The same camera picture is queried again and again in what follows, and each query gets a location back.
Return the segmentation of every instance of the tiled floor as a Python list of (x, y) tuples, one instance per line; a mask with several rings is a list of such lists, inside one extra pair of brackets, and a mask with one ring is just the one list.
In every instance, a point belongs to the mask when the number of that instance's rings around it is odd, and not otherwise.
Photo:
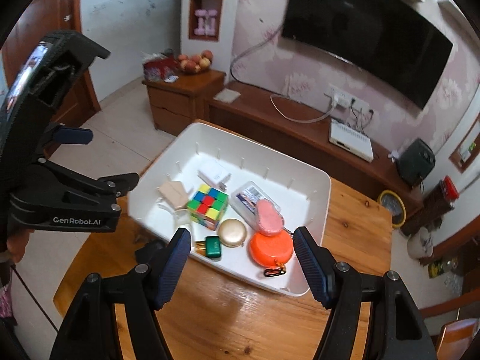
[[(140, 172), (165, 147), (173, 136), (156, 131), (153, 126), (145, 86), (141, 80), (127, 84), (102, 102), (102, 112), (85, 125), (94, 131), (93, 141), (86, 146), (63, 145), (52, 161), (92, 178)], [(87, 234), (36, 232), (28, 245), (27, 254), (18, 270), (56, 326), (62, 319), (52, 299), (63, 274), (86, 240)], [(400, 273), (418, 307), (444, 302), (453, 293), (444, 284), (444, 277), (429, 279), (426, 268), (407, 255), (407, 240), (394, 231), (392, 269)], [(15, 279), (14, 309), (19, 320), (17, 334), (30, 356), (47, 359), (55, 332), (31, 302)], [(428, 321), (435, 334), (444, 322)]]

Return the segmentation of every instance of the wooden chair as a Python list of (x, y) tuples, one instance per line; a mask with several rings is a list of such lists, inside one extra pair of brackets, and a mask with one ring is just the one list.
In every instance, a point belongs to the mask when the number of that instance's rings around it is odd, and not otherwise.
[(438, 360), (459, 360), (480, 327), (479, 318), (469, 318), (443, 325), (436, 345)]

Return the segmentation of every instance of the floral wallpaper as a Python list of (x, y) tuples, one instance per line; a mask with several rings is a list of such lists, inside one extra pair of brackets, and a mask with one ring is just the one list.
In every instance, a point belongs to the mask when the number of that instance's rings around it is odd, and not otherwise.
[[(457, 126), (480, 84), (480, 50), (438, 0), (414, 7), (454, 44), (445, 70), (423, 110), (369, 72), (312, 46), (277, 35), (234, 67), (240, 80), (280, 92), (321, 111), (331, 83), (368, 102), (373, 120), (365, 132), (388, 150), (405, 149), (417, 137), (437, 152)], [(233, 56), (269, 37), (282, 23), (288, 0), (239, 0)], [(333, 116), (354, 122), (349, 110)]]

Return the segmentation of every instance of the wooden drawer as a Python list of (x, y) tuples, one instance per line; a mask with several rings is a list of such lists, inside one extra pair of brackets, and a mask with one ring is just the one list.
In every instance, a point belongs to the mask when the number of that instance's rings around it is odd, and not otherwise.
[(183, 115), (189, 118), (194, 117), (194, 115), (192, 115), (194, 109), (191, 106), (190, 97), (152, 87), (147, 88), (150, 104), (152, 104), (153, 107), (165, 108), (174, 114)]
[(189, 117), (174, 114), (165, 108), (152, 106), (152, 114), (157, 130), (163, 130), (175, 136), (179, 135), (191, 123)]

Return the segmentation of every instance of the blue gripper pad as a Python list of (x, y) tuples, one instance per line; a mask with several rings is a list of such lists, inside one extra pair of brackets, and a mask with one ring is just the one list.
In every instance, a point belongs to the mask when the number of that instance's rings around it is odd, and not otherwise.
[(173, 292), (177, 287), (183, 267), (187, 262), (191, 249), (191, 235), (188, 230), (177, 230), (168, 246), (163, 250), (169, 253), (160, 276), (158, 277), (157, 295), (154, 299), (155, 310), (172, 300)]
[(327, 249), (316, 244), (306, 227), (295, 230), (293, 247), (313, 298), (326, 309), (332, 308), (336, 301), (335, 259)]

